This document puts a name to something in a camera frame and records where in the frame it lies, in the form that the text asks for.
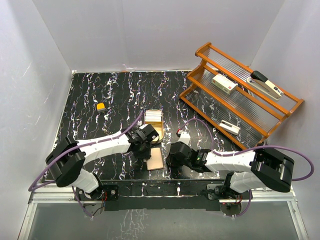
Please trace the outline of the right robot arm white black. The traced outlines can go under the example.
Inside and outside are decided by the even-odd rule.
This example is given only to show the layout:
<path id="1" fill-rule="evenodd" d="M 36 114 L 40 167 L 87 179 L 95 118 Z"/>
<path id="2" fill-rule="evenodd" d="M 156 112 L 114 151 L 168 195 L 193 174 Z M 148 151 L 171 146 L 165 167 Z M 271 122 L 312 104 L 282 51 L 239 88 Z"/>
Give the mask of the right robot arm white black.
<path id="1" fill-rule="evenodd" d="M 198 173 L 228 171 L 222 185 L 207 189 L 214 199 L 235 199 L 246 191 L 267 187 L 280 193 L 291 189 L 294 160 L 274 148 L 255 150 L 194 150 L 178 141 L 170 146 L 166 163 L 186 166 Z"/>

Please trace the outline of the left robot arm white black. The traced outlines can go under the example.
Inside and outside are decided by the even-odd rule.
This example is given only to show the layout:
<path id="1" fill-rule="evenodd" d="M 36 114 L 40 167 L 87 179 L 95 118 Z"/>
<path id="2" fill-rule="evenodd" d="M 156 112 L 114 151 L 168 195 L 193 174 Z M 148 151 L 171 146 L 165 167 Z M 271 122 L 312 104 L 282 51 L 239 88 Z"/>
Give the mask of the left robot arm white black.
<path id="1" fill-rule="evenodd" d="M 114 154 L 132 152 L 135 158 L 149 159 L 152 142 L 159 134 L 151 124 L 126 128 L 115 134 L 88 140 L 66 137 L 48 155 L 45 162 L 59 188 L 72 186 L 85 192 L 90 199 L 101 199 L 103 184 L 95 173 L 83 168 L 87 163 Z"/>

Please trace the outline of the beige leather card holder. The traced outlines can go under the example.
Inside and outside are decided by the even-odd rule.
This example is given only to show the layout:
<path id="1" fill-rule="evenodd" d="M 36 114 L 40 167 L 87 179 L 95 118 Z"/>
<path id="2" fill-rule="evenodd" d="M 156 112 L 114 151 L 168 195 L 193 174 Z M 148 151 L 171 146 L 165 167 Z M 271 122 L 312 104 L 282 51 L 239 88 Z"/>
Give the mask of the beige leather card holder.
<path id="1" fill-rule="evenodd" d="M 146 168 L 148 171 L 160 170 L 164 168 L 164 162 L 162 158 L 162 152 L 160 147 L 151 149 L 151 157 L 147 159 Z"/>

